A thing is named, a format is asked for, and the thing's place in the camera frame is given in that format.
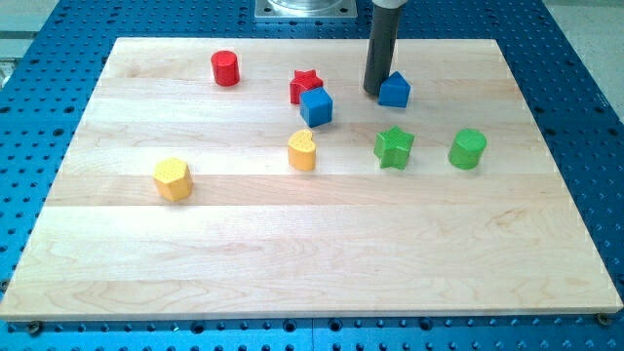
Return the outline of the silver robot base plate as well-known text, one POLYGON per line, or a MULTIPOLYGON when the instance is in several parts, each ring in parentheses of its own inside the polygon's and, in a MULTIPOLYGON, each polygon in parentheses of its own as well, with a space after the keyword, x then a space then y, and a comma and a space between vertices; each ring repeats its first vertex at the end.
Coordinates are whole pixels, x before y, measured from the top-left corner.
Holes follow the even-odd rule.
POLYGON ((355 0, 255 0, 254 17, 281 19, 352 19, 358 15, 355 0))

